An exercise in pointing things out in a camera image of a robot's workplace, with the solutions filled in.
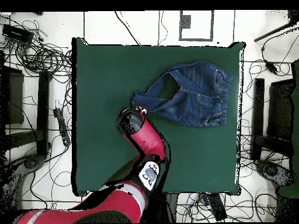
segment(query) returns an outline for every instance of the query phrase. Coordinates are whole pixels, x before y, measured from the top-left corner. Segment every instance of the green table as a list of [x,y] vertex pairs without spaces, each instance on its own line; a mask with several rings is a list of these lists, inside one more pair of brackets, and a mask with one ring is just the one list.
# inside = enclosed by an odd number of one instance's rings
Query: green table
[[136,155],[115,127],[119,110],[130,106],[133,92],[145,90],[172,65],[202,60],[234,77],[227,123],[212,128],[190,128],[149,116],[171,146],[172,163],[164,192],[237,194],[239,60],[243,46],[243,43],[230,48],[86,45],[78,38],[73,44],[73,53],[77,55],[74,76],[77,77],[78,191],[98,190]]

